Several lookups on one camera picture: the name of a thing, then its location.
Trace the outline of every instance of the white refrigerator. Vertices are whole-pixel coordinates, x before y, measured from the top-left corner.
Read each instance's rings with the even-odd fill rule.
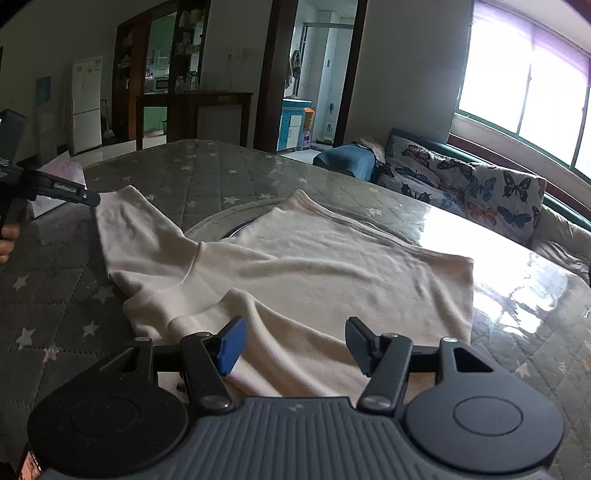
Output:
[[[70,94],[66,97],[70,152],[76,155],[102,144],[100,131],[100,77],[102,57],[75,61]]]

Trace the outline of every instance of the hand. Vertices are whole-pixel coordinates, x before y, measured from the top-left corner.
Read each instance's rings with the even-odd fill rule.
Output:
[[[21,233],[18,225],[4,225],[0,232],[0,265],[8,261],[8,256],[14,250],[14,242]]]

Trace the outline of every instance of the refrigerator door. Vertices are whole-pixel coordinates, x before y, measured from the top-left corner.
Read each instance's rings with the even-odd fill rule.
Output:
[[[76,61],[72,65],[72,114],[100,108],[102,58]]]
[[[101,144],[100,109],[74,115],[72,117],[72,154],[77,155]]]

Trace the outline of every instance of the table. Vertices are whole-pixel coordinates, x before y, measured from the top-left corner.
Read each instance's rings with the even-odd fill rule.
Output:
[[[591,289],[579,277],[425,203],[234,145],[161,145],[95,165],[86,179],[103,192],[133,184],[183,231],[228,207],[301,188],[409,243],[472,257],[472,344],[564,412],[567,434],[553,475],[589,478]],[[0,442],[18,460],[34,404],[134,334],[121,310],[125,297],[107,279],[88,207],[64,205],[35,220],[0,268]]]
[[[167,142],[197,137],[197,117],[200,106],[241,105],[240,145],[246,147],[252,94],[246,92],[198,91],[188,93],[146,93],[136,97],[135,147],[143,149],[144,107],[165,106],[167,112]]]

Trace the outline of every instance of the window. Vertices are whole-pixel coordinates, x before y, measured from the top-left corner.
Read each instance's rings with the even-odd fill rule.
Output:
[[[591,182],[589,72],[589,56],[570,43],[476,1],[458,110]]]

